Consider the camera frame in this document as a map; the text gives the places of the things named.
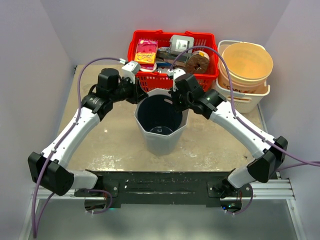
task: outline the white enclosure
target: white enclosure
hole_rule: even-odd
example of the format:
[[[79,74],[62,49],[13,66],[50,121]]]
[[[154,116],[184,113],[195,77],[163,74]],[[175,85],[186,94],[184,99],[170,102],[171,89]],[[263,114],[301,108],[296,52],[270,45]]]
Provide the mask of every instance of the white enclosure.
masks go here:
[[[74,67],[126,58],[137,29],[208,32],[217,42],[265,46],[274,61],[271,92],[261,103],[268,131],[285,136],[289,152],[318,161],[319,12],[318,0],[2,0],[0,239],[20,235],[34,187],[27,158],[56,136]],[[287,157],[285,164],[295,162]],[[301,166],[283,173],[309,240],[320,236],[318,171]]]

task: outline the label on bucket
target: label on bucket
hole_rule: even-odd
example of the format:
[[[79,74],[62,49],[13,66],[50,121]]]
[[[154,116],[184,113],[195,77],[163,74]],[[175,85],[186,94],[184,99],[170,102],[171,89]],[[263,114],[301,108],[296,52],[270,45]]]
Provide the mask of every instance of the label on bucket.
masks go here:
[[[225,89],[228,89],[230,90],[231,87],[229,85],[226,85],[225,83],[222,84],[224,86]],[[237,89],[237,88],[233,88],[232,89],[234,92],[238,92],[238,93],[241,93],[241,94],[253,94],[255,91],[254,90],[240,90],[240,89]]]

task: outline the wooden tabletop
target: wooden tabletop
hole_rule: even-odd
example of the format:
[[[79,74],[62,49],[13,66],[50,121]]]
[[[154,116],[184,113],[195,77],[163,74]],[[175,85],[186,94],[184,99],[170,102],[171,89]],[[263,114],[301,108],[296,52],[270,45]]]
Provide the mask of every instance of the wooden tabletop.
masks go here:
[[[77,78],[83,65],[78,65],[59,132],[74,116],[77,103]],[[81,97],[97,83],[104,68],[120,71],[122,65],[91,65],[81,79]],[[69,169],[93,171],[230,171],[252,160],[250,152],[230,133],[201,115],[189,111],[187,128],[175,150],[165,156],[155,156],[147,150],[139,131],[134,112],[136,105],[117,102],[83,140],[72,156]],[[256,107],[243,114],[262,128]]]

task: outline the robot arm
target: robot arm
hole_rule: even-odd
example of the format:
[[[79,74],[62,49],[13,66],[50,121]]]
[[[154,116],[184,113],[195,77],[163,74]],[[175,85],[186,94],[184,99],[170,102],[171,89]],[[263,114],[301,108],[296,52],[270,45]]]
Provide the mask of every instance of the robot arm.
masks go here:
[[[170,90],[170,94],[177,111],[189,108],[196,114],[201,114],[206,119],[219,124],[237,138],[254,157],[254,160],[247,166],[231,171],[221,184],[214,186],[215,190],[221,194],[223,193],[224,196],[228,196],[245,184],[254,181],[266,183],[284,161],[284,154],[243,126],[234,117],[231,103],[219,92],[214,89],[204,92],[195,76],[185,73],[181,69],[175,69],[170,75],[173,76],[173,87]],[[280,136],[275,139],[240,113],[236,112],[236,115],[266,140],[284,150],[287,149],[288,142],[284,137]]]
[[[94,86],[96,91],[92,92],[93,87],[81,102],[78,122],[53,153],[41,180],[41,186],[62,196],[70,189],[92,189],[96,185],[98,177],[95,174],[87,170],[69,170],[69,161],[87,134],[112,110],[113,103],[126,100],[137,104],[148,96],[136,83],[135,74],[139,69],[138,63],[127,63],[122,67],[123,78],[120,78],[119,72],[115,69],[102,70],[98,76],[98,83]],[[28,164],[35,183],[47,157],[75,123],[78,111],[79,109],[59,136],[41,154],[33,152],[29,156]]]
[[[120,78],[119,72],[115,69],[102,70],[98,76],[98,83],[94,86],[95,92],[90,90],[81,102],[79,121],[50,159],[40,182],[41,186],[59,196],[64,195],[70,189],[92,189],[96,186],[97,175],[87,170],[68,170],[67,166],[71,156],[86,135],[112,110],[113,103],[126,100],[129,103],[137,104],[148,96],[135,79],[135,74],[139,69],[138,63],[129,62],[122,68],[123,78]],[[175,109],[178,112],[192,109],[196,114],[203,115],[206,119],[219,124],[243,143],[254,157],[254,160],[247,166],[231,171],[221,183],[214,186],[214,190],[225,197],[232,195],[245,184],[254,181],[266,183],[283,162],[285,156],[259,139],[235,119],[231,104],[219,92],[214,89],[204,92],[195,76],[185,73],[181,69],[174,70],[172,75],[174,81],[169,93]],[[29,156],[28,164],[34,182],[37,182],[44,162],[57,141],[69,131],[70,126],[75,122],[77,114],[78,112],[62,133],[41,154],[33,152]],[[267,140],[282,149],[287,148],[288,142],[282,136],[275,139],[238,112],[237,116]]]

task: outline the red plastic basket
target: red plastic basket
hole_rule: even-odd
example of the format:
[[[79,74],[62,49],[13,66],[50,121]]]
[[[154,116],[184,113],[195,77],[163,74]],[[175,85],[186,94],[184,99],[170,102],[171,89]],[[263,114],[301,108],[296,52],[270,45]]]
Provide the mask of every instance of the red plastic basket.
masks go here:
[[[190,32],[163,32],[137,30],[133,33],[133,38],[128,50],[128,60],[132,61],[135,58],[136,47],[139,39],[158,41],[158,47],[169,47],[170,38],[172,35],[181,35],[194,38],[194,46],[208,46],[217,50],[215,36],[211,33]],[[212,51],[203,48],[195,48],[194,51],[202,50],[210,57],[210,64],[206,74],[194,74],[199,84],[203,87],[204,91],[211,88],[212,82],[218,77],[218,56]],[[165,73],[158,72],[142,72],[139,71],[136,75],[139,78],[140,85],[146,92],[153,89],[170,89],[173,85],[173,80],[169,79]]]

